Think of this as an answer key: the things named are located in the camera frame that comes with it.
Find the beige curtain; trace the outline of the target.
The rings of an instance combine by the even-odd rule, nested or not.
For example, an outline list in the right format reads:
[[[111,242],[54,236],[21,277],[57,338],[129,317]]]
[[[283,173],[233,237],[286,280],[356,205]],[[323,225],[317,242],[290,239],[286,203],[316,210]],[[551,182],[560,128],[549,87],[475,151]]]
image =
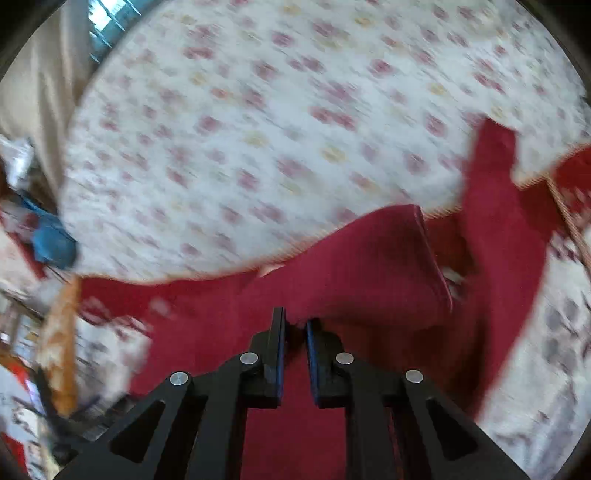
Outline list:
[[[68,124],[89,81],[86,1],[1,3],[1,134],[28,139],[53,192]]]

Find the blue plastic bag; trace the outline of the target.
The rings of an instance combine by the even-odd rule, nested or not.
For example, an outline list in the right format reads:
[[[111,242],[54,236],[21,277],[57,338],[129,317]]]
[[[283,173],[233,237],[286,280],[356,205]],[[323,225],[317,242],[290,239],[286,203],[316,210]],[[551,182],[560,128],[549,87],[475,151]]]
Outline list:
[[[21,196],[21,204],[37,216],[38,226],[31,236],[34,259],[61,270],[71,269],[77,259],[77,242],[69,235],[61,220],[29,197]]]

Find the orange checkered plush mat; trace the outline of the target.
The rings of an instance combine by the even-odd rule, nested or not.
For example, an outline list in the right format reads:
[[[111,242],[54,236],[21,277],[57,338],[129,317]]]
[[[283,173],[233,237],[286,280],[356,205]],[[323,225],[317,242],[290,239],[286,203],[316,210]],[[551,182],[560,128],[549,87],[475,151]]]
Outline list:
[[[77,406],[75,340],[79,297],[80,278],[73,276],[61,286],[45,317],[36,357],[50,399],[63,417],[70,416]]]

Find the floral white bed quilt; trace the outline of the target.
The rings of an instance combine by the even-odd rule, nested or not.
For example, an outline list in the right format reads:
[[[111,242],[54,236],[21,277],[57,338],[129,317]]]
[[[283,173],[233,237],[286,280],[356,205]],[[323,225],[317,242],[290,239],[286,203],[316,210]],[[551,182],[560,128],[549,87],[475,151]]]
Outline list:
[[[76,271],[218,272],[463,187],[486,118],[514,175],[590,132],[582,78],[515,1],[169,1],[72,119],[60,197]]]

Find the dark red garment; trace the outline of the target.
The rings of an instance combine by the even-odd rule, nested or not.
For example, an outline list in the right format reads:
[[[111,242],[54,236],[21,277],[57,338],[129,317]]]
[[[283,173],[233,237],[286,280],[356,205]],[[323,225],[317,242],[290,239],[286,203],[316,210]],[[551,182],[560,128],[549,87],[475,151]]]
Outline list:
[[[305,325],[318,319],[346,352],[393,373],[419,370],[471,420],[538,291],[549,229],[514,185],[514,131],[485,120],[461,210],[425,221],[415,205],[360,217],[279,268],[215,279],[132,284],[90,278],[124,307],[174,284],[131,392],[138,402],[170,374],[198,376],[249,350],[286,311],[283,395],[249,410],[237,479],[349,479],[342,409],[315,405]]]

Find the red and white floral blanket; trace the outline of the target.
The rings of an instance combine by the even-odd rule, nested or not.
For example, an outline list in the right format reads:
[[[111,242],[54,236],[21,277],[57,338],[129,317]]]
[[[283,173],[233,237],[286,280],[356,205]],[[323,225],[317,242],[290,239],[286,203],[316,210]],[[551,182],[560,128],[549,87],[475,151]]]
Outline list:
[[[590,152],[580,149],[545,178],[524,186],[543,218],[560,210],[530,315],[478,422],[533,479],[551,479],[576,456],[590,420]],[[77,395],[101,413],[119,400],[148,356],[153,325],[171,317],[175,285],[154,285],[147,300],[116,307],[93,285],[73,304],[65,338],[76,360]]]

